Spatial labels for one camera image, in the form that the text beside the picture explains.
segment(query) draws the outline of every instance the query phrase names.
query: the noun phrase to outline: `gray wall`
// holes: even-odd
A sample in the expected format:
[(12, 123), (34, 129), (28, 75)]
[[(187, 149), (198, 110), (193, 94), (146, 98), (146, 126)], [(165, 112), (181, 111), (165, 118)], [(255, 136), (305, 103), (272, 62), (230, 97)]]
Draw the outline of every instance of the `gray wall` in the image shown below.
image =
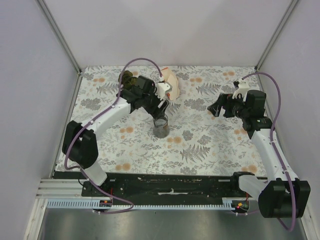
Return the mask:
[(82, 67), (255, 66), (290, 0), (46, 2)]
[(23, 239), (76, 72), (34, 0), (1, 1), (0, 239)]
[[(268, 56), (262, 71), (279, 83), (282, 106), (277, 131), (294, 171), (311, 185), (309, 206), (320, 226), (320, 1), (302, 0)], [(262, 78), (273, 114), (277, 92)]]

